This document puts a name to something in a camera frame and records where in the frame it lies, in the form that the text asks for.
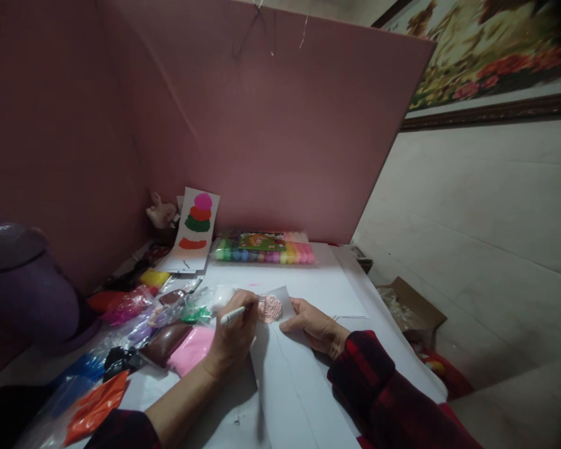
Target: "pink wall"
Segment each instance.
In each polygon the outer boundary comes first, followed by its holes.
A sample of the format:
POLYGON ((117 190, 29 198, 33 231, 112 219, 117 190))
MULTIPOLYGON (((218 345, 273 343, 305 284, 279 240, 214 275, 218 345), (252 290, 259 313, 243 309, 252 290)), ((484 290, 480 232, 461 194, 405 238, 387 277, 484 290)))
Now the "pink wall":
MULTIPOLYGON (((94 2, 0 1, 0 220, 41 228, 85 292, 146 240, 120 95, 94 2)), ((25 342, 0 333, 1 367, 25 342)))
POLYGON ((252 4, 100 7, 150 188, 221 195, 218 229, 349 242, 432 42, 310 17, 300 49, 304 16, 263 8, 250 30, 252 4))

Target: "clay package label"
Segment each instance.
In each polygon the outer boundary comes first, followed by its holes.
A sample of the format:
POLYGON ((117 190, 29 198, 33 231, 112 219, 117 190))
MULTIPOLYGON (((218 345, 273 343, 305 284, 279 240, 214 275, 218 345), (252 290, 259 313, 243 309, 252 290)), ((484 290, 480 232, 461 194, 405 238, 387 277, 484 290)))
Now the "clay package label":
POLYGON ((282 234, 274 233, 241 233, 239 248, 256 249, 258 251, 286 251, 282 234))

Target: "picture frame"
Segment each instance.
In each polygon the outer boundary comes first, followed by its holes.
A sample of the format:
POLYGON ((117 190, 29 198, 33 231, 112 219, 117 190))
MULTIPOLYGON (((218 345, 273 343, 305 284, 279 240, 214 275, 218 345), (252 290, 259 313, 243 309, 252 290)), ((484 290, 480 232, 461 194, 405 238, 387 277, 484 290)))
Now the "picture frame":
MULTIPOLYGON (((415 8, 421 1, 397 0, 372 27, 389 29, 407 10, 415 8)), ((487 97, 409 113, 401 125, 401 131, 561 118, 561 86, 554 89, 547 86, 529 91, 530 93, 525 93, 525 98, 524 95, 515 95, 516 92, 513 92, 513 95, 498 95, 496 99, 487 97)))

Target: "colorful clay set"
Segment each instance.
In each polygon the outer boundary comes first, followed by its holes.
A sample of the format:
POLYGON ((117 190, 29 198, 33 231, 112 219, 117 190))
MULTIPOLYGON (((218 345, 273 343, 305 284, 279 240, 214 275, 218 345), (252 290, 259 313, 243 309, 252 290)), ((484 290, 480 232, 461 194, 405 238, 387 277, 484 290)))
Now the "colorful clay set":
POLYGON ((227 262, 258 262, 273 264, 314 264, 316 262, 314 251, 305 233, 285 232, 282 233, 282 241, 278 240, 280 233, 243 233, 236 238, 221 238, 214 255, 217 260, 227 262), (265 242, 271 236, 278 243, 277 249, 257 250, 241 247, 241 242, 247 237, 251 241, 265 242))

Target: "plaid shirt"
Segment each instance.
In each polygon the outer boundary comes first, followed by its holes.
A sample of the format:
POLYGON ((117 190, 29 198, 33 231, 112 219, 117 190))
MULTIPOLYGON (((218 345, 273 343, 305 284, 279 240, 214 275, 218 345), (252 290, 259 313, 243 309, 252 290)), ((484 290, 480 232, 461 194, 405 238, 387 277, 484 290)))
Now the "plaid shirt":
MULTIPOLYGON (((372 331, 349 335, 328 379, 359 424, 363 448, 481 447, 448 408, 443 411, 395 370, 372 331)), ((146 415, 113 410, 85 449, 159 447, 146 415)))

